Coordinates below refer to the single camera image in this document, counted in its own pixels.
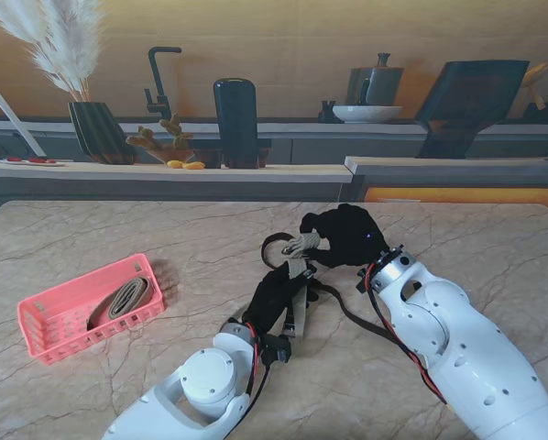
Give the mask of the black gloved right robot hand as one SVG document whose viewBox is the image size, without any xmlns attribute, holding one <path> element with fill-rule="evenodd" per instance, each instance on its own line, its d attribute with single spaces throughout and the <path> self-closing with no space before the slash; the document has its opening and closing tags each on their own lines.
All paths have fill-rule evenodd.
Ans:
<svg viewBox="0 0 548 440">
<path fill-rule="evenodd" d="M 327 239 L 330 248 L 307 249 L 305 255 L 330 269 L 372 263 L 389 252 L 377 223 L 367 210 L 356 205 L 341 203 L 321 214 L 308 213 L 301 220 L 300 232 L 313 231 Z"/>
</svg>

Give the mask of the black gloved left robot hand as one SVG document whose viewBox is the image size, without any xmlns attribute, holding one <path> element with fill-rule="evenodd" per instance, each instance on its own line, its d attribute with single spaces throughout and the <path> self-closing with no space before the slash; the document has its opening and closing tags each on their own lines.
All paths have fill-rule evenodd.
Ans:
<svg viewBox="0 0 548 440">
<path fill-rule="evenodd" d="M 267 333 L 300 290 L 311 284 L 316 271 L 308 264 L 305 271 L 291 278 L 287 262 L 271 270 L 257 286 L 242 314 L 242 322 L 250 324 L 259 334 Z"/>
</svg>

